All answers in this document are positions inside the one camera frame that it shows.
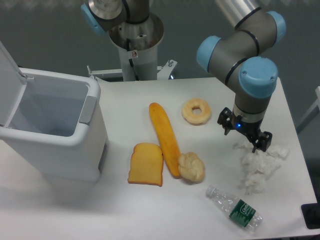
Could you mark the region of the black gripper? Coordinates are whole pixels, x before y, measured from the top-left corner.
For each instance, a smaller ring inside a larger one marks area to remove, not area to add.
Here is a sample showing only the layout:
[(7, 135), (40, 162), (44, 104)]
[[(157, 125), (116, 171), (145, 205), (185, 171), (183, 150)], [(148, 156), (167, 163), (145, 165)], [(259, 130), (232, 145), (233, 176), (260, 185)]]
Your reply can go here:
[(224, 129), (225, 136), (231, 129), (246, 136), (253, 145), (252, 153), (256, 150), (266, 152), (271, 145), (273, 135), (268, 131), (261, 132), (260, 126), (264, 116), (264, 111), (247, 113), (234, 105), (232, 112), (227, 107), (220, 112), (217, 123)]

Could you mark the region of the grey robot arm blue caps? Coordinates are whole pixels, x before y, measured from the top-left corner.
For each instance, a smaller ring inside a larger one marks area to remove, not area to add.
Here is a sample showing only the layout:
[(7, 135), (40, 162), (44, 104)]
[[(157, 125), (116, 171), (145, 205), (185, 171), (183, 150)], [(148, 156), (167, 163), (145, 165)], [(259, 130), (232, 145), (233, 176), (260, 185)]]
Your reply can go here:
[[(235, 93), (232, 109), (225, 108), (218, 124), (228, 133), (244, 135), (254, 150), (266, 151), (272, 134), (261, 131), (278, 68), (261, 53), (286, 34), (284, 18), (265, 12), (254, 0), (219, 0), (218, 7), (235, 32), (227, 39), (207, 37), (196, 52), (197, 63)], [(156, 80), (162, 21), (147, 0), (87, 0), (81, 5), (87, 24), (98, 35), (108, 34), (118, 48), (125, 81)]]

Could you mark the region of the robot base pedestal column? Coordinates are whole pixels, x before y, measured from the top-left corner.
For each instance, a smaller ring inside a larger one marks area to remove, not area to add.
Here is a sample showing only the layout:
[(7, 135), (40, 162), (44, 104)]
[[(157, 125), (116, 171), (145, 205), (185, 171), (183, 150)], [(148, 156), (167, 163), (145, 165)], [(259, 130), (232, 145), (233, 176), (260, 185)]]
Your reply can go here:
[(156, 69), (158, 66), (158, 46), (164, 36), (164, 25), (160, 18), (150, 13), (138, 24), (123, 22), (109, 31), (112, 43), (117, 47), (123, 73), (125, 66), (131, 65), (138, 71), (142, 68)]

